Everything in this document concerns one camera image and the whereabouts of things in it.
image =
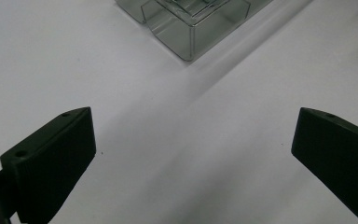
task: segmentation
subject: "white surface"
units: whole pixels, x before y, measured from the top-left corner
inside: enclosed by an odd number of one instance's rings
[[[112,0],[0,1],[0,155],[85,105],[51,223],[358,223],[290,153],[301,106],[358,125],[358,0],[275,0],[194,63]]]

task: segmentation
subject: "white table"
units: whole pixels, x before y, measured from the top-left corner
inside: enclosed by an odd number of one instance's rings
[[[113,0],[0,1],[0,155],[85,105],[51,223],[358,223],[290,152],[301,106],[358,125],[358,0],[275,0],[193,63]]]

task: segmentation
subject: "screw hole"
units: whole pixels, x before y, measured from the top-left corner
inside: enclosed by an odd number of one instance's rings
[[[326,116],[327,116],[328,118],[331,118],[331,119],[333,119],[333,118],[336,117],[336,115],[332,115],[332,114],[326,114]]]
[[[18,151],[16,152],[16,157],[25,157],[27,154],[27,151]]]

